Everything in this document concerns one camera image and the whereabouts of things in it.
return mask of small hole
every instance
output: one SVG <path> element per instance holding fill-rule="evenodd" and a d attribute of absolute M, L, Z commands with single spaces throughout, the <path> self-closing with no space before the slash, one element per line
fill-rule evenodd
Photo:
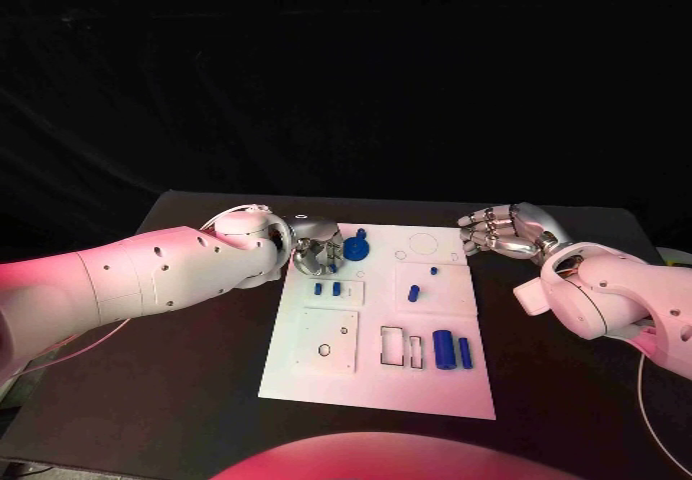
<path fill-rule="evenodd" d="M 680 329 L 680 340 L 686 342 L 692 338 L 692 326 L 684 325 Z"/>

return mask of black curtain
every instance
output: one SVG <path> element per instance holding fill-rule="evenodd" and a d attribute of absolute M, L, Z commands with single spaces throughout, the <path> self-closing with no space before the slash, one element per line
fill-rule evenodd
<path fill-rule="evenodd" d="M 688 247 L 670 6 L 92 3 L 0 6 L 0 260 L 167 189 L 618 206 Z"/>

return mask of peg board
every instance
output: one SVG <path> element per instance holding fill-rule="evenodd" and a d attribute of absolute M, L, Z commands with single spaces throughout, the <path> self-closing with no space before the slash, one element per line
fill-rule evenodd
<path fill-rule="evenodd" d="M 494 420 L 458 230 L 338 226 L 342 238 L 364 229 L 370 253 L 358 262 L 345 261 L 338 272 L 322 278 L 302 275 L 289 264 L 259 397 Z M 430 275 L 430 267 L 436 267 L 436 275 Z M 334 281 L 341 282 L 337 296 Z M 322 286 L 319 295 L 314 294 L 315 282 Z M 420 291 L 410 303 L 407 291 L 413 284 Z M 380 364 L 381 326 L 403 329 L 403 367 Z M 435 367 L 435 330 L 449 330 L 453 336 L 452 370 Z M 410 336 L 422 339 L 422 369 L 410 368 Z M 469 370 L 461 368 L 458 337 L 468 339 Z M 354 364 L 345 362 L 345 367 L 340 361 L 329 367 L 331 355 L 354 358 Z"/>

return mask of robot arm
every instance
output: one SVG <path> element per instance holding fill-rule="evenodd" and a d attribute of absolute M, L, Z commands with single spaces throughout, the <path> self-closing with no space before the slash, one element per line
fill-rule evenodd
<path fill-rule="evenodd" d="M 335 270 L 342 242 L 334 222 L 303 215 L 283 220 L 263 206 L 241 208 L 214 217 L 205 230 L 169 228 L 0 265 L 0 383 L 71 335 L 276 280 L 292 249 L 303 273 Z"/>
<path fill-rule="evenodd" d="M 528 315 L 551 310 L 582 338 L 619 338 L 692 379 L 692 270 L 648 265 L 593 243 L 572 244 L 527 203 L 475 212 L 458 224 L 468 254 L 494 250 L 541 266 L 540 276 L 514 288 Z"/>

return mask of table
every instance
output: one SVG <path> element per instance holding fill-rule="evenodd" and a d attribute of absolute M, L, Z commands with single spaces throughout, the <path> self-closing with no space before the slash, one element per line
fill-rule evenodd
<path fill-rule="evenodd" d="M 458 216 L 487 206 L 169 191 L 139 232 L 198 227 L 246 203 L 338 222 L 429 226 L 452 226 Z M 626 211 L 546 210 L 573 238 L 660 262 Z M 257 398 L 280 280 L 136 319 L 97 348 L 51 367 L 1 439 L 0 456 L 145 478 L 204 479 L 293 440 L 387 431 L 487 446 L 585 478 L 683 478 L 637 409 L 638 353 L 611 339 L 580 340 L 550 312 L 524 315 L 511 288 L 536 276 L 530 262 L 482 254 L 468 265 L 495 421 Z M 84 334 L 63 353 L 110 328 Z M 692 382 L 647 362 L 649 420 L 686 465 L 690 398 Z"/>

